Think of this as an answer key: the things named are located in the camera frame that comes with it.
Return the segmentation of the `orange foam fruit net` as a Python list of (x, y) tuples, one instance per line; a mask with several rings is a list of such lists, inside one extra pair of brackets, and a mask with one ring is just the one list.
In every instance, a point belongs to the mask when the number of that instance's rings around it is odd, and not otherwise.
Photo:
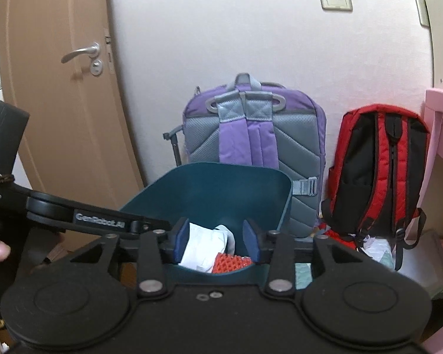
[(249, 267), (253, 262), (250, 257), (218, 253), (212, 268), (212, 274), (225, 274)]

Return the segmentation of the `red black backpack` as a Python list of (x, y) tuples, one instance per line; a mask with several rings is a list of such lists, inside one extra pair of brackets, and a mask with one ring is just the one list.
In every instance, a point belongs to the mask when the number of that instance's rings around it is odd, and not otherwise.
[(373, 104), (342, 118), (328, 196), (321, 203), (328, 235), (359, 252), (370, 237), (384, 238), (396, 251), (401, 269), (405, 240), (413, 220), (422, 230), (419, 208), (430, 132), (419, 114), (398, 106)]

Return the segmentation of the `dark teal trash bin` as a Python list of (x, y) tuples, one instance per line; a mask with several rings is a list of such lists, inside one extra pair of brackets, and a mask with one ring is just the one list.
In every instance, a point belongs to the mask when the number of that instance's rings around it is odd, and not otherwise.
[(248, 257), (243, 221), (252, 219), (263, 230), (276, 230), (269, 264), (252, 264), (225, 274), (201, 273), (164, 264), (158, 230), (141, 237), (137, 258), (137, 288), (146, 296), (168, 292), (171, 284), (260, 284), (275, 295), (295, 290), (294, 241), (283, 233), (289, 219), (292, 182), (281, 171), (262, 167), (200, 162), (168, 172), (134, 197), (124, 210), (168, 221), (175, 226), (186, 217), (207, 229), (224, 225), (233, 234), (235, 254)]

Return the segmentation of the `brown wooden door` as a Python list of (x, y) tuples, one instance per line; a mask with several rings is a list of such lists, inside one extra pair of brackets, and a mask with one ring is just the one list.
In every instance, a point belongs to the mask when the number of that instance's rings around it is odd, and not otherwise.
[[(29, 113), (19, 157), (33, 189), (110, 209), (143, 186), (113, 61), (107, 0), (0, 0), (6, 102)], [(73, 50), (97, 42), (97, 58)]]

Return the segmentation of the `white tissue paper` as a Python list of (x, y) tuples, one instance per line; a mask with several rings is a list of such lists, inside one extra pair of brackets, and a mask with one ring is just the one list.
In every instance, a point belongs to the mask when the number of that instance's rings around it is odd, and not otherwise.
[(224, 225), (207, 229), (190, 223), (190, 238), (179, 265), (201, 273), (211, 273), (219, 253), (233, 255), (234, 234)]

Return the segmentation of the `purple grey backpack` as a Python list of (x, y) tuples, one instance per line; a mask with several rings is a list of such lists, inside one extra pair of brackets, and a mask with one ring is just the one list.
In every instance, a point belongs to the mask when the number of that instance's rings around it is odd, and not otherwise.
[(288, 231), (311, 237), (320, 225), (325, 175), (324, 110), (300, 90), (239, 73), (228, 84), (195, 90), (181, 131), (190, 162), (279, 169), (292, 180)]

